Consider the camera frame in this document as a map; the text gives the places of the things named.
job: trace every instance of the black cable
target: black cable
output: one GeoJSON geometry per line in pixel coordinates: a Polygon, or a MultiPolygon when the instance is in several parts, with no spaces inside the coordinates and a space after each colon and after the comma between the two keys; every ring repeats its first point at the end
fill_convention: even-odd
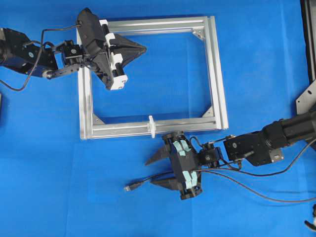
{"type": "Polygon", "coordinates": [[[281,199],[275,199],[275,198],[271,198],[271,197],[267,197],[261,193],[258,193],[257,191],[254,191],[253,189],[249,188],[248,186],[246,186],[245,184],[242,184],[241,182],[229,177],[229,176],[226,176],[224,174],[220,174],[220,173],[216,173],[216,172],[212,172],[212,171],[204,171],[204,172],[207,172],[207,173],[211,173],[211,174],[215,174],[215,175],[219,175],[219,176],[222,176],[224,178],[227,178],[229,179],[230,181],[233,181],[235,183],[237,183],[238,185],[242,186],[243,188],[251,191],[252,193],[254,193],[255,195],[258,195],[264,199],[267,199],[269,201],[275,201],[275,202],[282,202],[282,203],[303,203],[303,202],[309,202],[309,201],[313,201],[313,200],[316,200],[316,197],[312,197],[312,198],[309,198],[309,199],[303,199],[303,200],[281,200],[281,199]]]}
{"type": "Polygon", "coordinates": [[[166,174],[172,174],[173,171],[167,171],[167,172],[164,172],[164,173],[159,173],[159,174],[153,174],[151,176],[149,176],[148,178],[145,178],[143,181],[148,181],[150,179],[155,179],[157,177],[160,177],[160,176],[163,176],[163,175],[166,175],[166,174]]]}
{"type": "Polygon", "coordinates": [[[44,49],[45,49],[46,45],[48,45],[48,46],[51,47],[51,48],[55,46],[52,42],[46,41],[46,42],[43,44],[44,49]]]}
{"type": "Polygon", "coordinates": [[[233,167],[233,166],[230,165],[231,163],[234,163],[234,162],[227,162],[227,161],[225,161],[223,158],[219,158],[219,159],[220,159],[222,162],[224,162],[224,165],[227,165],[227,166],[229,167],[229,170],[231,169],[231,170],[239,171],[238,168],[235,168],[235,167],[233,167]]]}
{"type": "Polygon", "coordinates": [[[265,176],[273,176],[273,175],[277,175],[277,174],[282,174],[286,171],[288,171],[293,164],[302,156],[302,154],[307,150],[308,147],[311,146],[312,143],[314,143],[316,141],[316,138],[313,139],[312,141],[310,141],[300,152],[299,154],[294,158],[294,160],[290,163],[290,165],[285,168],[282,171],[278,171],[278,172],[274,172],[274,173],[270,173],[270,174],[253,174],[253,173],[249,173],[249,172],[245,172],[245,171],[241,171],[241,170],[234,170],[234,169],[228,169],[228,168],[207,168],[207,169],[197,169],[195,171],[206,171],[206,170],[229,170],[229,171],[234,171],[234,172],[238,172],[238,173],[242,173],[242,174],[247,174],[247,175],[251,175],[251,176],[257,176],[257,177],[265,177],[265,176]]]}
{"type": "Polygon", "coordinates": [[[80,26],[80,25],[74,25],[74,26],[65,27],[65,28],[44,29],[44,30],[42,30],[42,32],[41,32],[41,38],[40,38],[39,53],[38,53],[38,55],[37,55],[36,61],[35,61],[34,65],[33,65],[32,69],[31,69],[31,72],[30,72],[30,74],[28,74],[28,76],[26,77],[26,80],[24,81],[22,87],[21,87],[21,88],[14,88],[14,87],[11,87],[11,86],[8,85],[7,83],[5,83],[3,80],[0,80],[0,83],[2,83],[2,84],[5,85],[6,87],[8,87],[9,89],[14,90],[14,91],[21,91],[21,90],[23,90],[23,89],[26,87],[27,83],[29,82],[32,73],[34,72],[36,66],[37,66],[38,63],[39,63],[40,56],[41,56],[41,53],[42,53],[42,51],[43,51],[44,33],[45,33],[46,31],[67,31],[67,30],[70,30],[70,29],[72,29],[72,28],[76,28],[76,27],[78,27],[78,26],[80,26]]]}
{"type": "Polygon", "coordinates": [[[130,183],[130,184],[126,185],[124,187],[124,190],[125,191],[132,191],[132,190],[140,187],[141,185],[143,185],[148,180],[155,179],[157,177],[160,177],[160,176],[163,176],[163,175],[166,175],[166,174],[172,174],[172,173],[173,173],[173,171],[167,171],[167,172],[164,172],[164,173],[153,174],[153,175],[151,175],[151,176],[149,176],[147,178],[144,178],[141,181],[133,182],[133,183],[130,183]]]}
{"type": "Polygon", "coordinates": [[[190,142],[191,146],[192,146],[192,139],[196,140],[197,144],[198,144],[200,147],[203,148],[203,146],[202,146],[201,143],[199,142],[198,138],[195,137],[195,136],[193,136],[193,137],[191,137],[191,138],[189,139],[189,142],[190,142]]]}

